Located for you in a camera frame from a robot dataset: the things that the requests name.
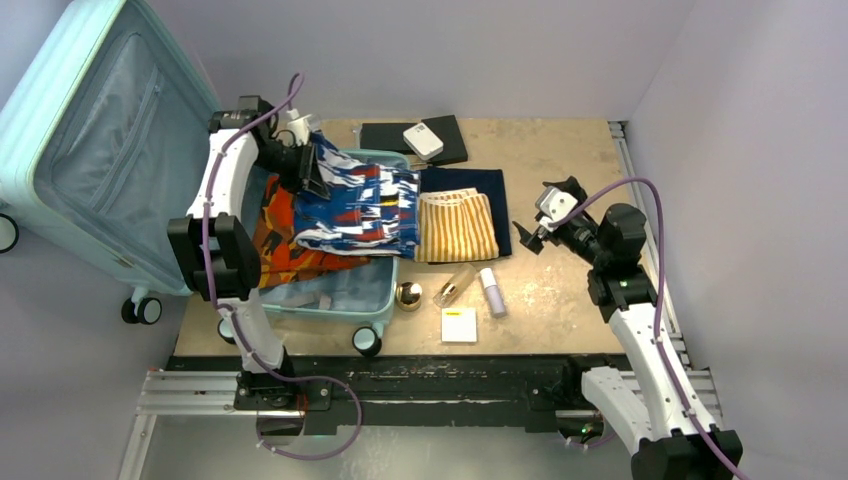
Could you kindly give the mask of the blue white patterned garment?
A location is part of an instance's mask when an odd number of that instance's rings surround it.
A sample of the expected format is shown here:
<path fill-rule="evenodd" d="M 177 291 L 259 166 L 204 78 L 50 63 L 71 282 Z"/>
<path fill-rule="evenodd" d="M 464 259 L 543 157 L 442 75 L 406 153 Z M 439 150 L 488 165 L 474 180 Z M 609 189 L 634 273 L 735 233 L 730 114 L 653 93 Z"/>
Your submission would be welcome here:
<path fill-rule="evenodd" d="M 310 140 L 329 197 L 297 194 L 293 241 L 341 256 L 413 258 L 420 243 L 420 173 L 356 159 L 318 132 Z"/>

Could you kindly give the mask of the navy blue garment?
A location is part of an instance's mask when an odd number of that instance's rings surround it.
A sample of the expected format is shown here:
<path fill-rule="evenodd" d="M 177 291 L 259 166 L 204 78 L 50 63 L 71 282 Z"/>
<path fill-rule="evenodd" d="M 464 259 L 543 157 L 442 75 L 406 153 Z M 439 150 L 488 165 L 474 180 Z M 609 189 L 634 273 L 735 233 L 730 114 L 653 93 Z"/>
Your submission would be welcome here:
<path fill-rule="evenodd" d="M 475 188 L 485 194 L 489 199 L 499 257 L 512 255 L 511 222 L 502 170 L 429 167 L 419 173 L 422 193 Z"/>

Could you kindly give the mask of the orange camouflage garment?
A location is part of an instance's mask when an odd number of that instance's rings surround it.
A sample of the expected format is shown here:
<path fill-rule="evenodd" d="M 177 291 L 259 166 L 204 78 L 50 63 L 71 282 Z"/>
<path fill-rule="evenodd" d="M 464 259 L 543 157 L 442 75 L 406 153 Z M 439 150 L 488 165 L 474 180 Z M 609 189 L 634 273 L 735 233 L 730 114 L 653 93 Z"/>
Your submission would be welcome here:
<path fill-rule="evenodd" d="M 260 258 L 260 288 L 312 280 L 370 262 L 368 257 L 340 256 L 299 246 L 294 240 L 292 202 L 293 196 L 280 186 L 279 176 L 271 175 L 252 238 Z"/>

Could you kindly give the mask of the yellow striped garment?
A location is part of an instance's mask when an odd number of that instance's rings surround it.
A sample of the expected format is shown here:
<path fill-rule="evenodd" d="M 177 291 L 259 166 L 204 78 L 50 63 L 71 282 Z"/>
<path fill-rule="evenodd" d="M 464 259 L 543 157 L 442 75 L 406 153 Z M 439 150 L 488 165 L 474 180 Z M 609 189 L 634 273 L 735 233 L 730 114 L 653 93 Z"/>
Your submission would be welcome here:
<path fill-rule="evenodd" d="M 500 254 L 491 205 L 475 188 L 421 193 L 419 263 L 487 261 Z"/>

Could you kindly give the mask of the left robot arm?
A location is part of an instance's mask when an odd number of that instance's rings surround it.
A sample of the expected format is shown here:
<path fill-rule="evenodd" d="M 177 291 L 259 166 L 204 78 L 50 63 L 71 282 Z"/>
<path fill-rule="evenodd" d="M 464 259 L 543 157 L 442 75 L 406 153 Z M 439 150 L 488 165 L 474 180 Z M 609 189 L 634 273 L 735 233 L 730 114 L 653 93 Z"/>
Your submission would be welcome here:
<path fill-rule="evenodd" d="M 255 167 L 276 174 L 285 189 L 328 196 L 310 141 L 318 122 L 290 105 L 240 97 L 234 110 L 208 122 L 207 166 L 187 213 L 169 221 L 167 236 L 188 288 L 209 302 L 240 351 L 237 409 L 302 407 L 307 395 L 260 298 L 261 261 L 241 222 Z"/>

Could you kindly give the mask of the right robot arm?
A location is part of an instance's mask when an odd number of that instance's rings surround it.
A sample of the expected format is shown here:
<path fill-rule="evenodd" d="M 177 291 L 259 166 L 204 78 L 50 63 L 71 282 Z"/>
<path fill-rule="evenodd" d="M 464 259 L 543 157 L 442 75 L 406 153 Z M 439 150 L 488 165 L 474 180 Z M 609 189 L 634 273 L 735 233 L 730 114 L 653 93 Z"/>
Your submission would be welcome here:
<path fill-rule="evenodd" d="M 739 479 L 743 446 L 702 402 L 663 324 L 665 275 L 651 280 L 641 264 L 645 214 L 615 203 L 600 220 L 587 209 L 601 198 L 574 177 L 547 182 L 535 202 L 538 226 L 517 228 L 538 254 L 545 243 L 565 245 L 589 264 L 587 289 L 631 367 L 640 391 L 609 366 L 564 376 L 561 392 L 576 407 L 591 403 L 627 446 L 635 479 Z"/>

